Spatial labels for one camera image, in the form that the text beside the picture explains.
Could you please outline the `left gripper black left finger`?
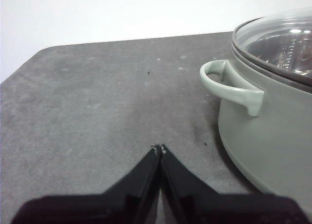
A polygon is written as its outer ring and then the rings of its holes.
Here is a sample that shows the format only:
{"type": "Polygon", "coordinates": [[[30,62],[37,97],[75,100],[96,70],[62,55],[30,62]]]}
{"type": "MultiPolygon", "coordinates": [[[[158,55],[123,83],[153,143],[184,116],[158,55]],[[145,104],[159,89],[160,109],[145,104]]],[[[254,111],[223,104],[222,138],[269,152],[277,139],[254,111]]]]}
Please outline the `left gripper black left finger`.
{"type": "Polygon", "coordinates": [[[161,148],[101,194],[54,195],[27,201],[14,224],[145,224],[156,219],[161,148]]]}

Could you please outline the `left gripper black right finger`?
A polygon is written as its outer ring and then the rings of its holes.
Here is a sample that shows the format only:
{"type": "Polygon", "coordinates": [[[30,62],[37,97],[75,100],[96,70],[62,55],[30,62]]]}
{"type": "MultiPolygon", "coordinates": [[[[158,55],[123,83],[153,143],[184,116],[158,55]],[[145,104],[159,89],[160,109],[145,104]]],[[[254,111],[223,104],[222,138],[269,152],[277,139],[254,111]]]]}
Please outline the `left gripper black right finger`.
{"type": "Polygon", "coordinates": [[[220,194],[189,171],[165,146],[162,192],[179,224],[307,224],[298,204],[272,194],[220,194]]]}

